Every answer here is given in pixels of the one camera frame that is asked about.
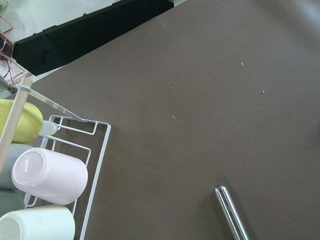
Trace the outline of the steel muddler black tip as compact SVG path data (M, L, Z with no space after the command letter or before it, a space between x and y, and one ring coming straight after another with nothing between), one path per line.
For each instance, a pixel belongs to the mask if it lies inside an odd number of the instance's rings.
M224 185L218 185L214 188L215 196L219 202L220 209L228 224L234 240L249 240L250 237L240 218L235 203Z

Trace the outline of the white cup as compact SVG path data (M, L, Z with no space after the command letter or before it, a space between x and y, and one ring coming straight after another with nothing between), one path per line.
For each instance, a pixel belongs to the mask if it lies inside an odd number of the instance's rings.
M2 240L72 240L75 220L62 205L16 210L0 218Z

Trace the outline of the black long box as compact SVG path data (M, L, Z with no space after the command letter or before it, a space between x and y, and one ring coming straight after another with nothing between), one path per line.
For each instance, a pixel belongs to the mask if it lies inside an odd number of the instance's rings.
M171 0L120 0L17 41L13 58L39 76L73 62L173 7Z

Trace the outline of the pink cup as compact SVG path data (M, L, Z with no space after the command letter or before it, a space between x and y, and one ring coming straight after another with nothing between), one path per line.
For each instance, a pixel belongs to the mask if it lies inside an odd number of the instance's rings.
M11 171L19 190L56 205L74 202L85 190L88 170L78 158L34 147L21 154Z

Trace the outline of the grey cup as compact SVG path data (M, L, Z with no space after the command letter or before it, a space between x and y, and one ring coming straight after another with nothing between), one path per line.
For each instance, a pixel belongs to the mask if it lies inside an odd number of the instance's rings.
M22 143L12 143L9 147L9 151L4 162L4 166L0 173L0 188L13 190L16 189L12 181L12 169L20 155L25 151L32 149L33 146Z

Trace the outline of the yellow cup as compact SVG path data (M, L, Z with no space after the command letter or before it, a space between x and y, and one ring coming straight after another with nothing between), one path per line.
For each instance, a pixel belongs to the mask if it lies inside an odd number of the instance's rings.
M0 134L2 135L8 115L14 101L11 99L0 100ZM41 111L32 103L26 102L19 119L12 142L26 144L35 140L43 124Z

